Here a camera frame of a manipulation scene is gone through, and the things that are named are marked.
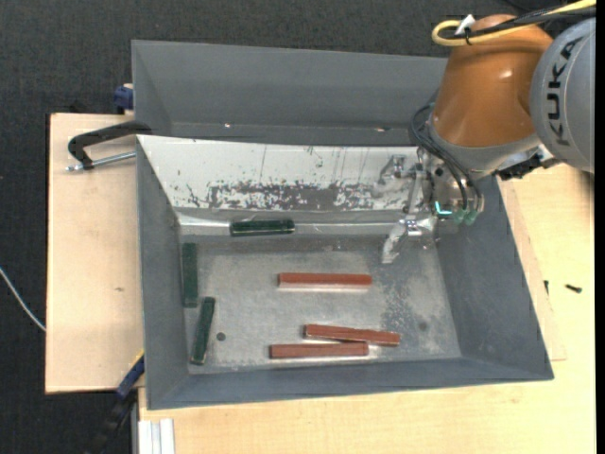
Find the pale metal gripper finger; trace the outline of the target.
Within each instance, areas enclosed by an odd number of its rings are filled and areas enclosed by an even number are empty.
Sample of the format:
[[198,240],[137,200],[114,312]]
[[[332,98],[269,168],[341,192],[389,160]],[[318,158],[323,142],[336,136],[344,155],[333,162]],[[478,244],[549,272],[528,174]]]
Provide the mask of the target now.
[[392,264],[407,240],[417,240],[422,236],[416,219],[405,218],[397,221],[389,231],[382,247],[381,262]]
[[379,173],[377,183],[381,186],[401,186],[407,179],[405,155],[392,155]]

